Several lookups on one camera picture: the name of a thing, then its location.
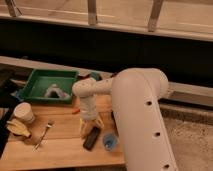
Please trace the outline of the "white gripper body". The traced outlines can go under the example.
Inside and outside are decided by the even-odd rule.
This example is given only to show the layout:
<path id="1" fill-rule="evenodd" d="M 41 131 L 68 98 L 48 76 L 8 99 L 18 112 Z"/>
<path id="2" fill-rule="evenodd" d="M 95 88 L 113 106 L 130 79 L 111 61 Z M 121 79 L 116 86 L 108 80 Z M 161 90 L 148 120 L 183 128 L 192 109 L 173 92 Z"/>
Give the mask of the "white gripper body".
<path id="1" fill-rule="evenodd" d="M 80 98 L 80 117 L 83 120 L 95 120 L 98 116 L 95 98 L 93 96 Z"/>

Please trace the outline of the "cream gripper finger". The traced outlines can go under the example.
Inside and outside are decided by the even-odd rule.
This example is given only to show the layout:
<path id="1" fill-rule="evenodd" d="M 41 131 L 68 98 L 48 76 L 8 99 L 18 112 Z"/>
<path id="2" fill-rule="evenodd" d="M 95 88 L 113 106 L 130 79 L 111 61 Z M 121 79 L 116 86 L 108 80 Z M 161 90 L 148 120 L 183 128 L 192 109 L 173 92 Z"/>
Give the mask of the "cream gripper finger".
<path id="1" fill-rule="evenodd" d="M 80 118 L 79 132 L 80 132 L 81 138 L 85 138 L 86 136 L 85 128 L 86 128 L 86 121 Z"/>
<path id="2" fill-rule="evenodd" d="M 100 115 L 97 115 L 95 124 L 98 128 L 103 129 L 104 128 L 104 123 Z"/>

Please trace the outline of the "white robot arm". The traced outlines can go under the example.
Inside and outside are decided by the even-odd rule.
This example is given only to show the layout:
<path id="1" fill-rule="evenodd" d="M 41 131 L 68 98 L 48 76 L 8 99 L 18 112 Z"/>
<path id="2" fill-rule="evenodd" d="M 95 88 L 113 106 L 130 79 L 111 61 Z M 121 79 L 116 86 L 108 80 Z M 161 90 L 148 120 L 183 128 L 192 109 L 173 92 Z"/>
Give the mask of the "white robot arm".
<path id="1" fill-rule="evenodd" d="M 159 69 L 130 68 L 97 81 L 76 82 L 72 91 L 80 100 L 80 134 L 102 127 L 95 96 L 109 94 L 128 171 L 178 171 L 158 100 L 168 90 Z"/>

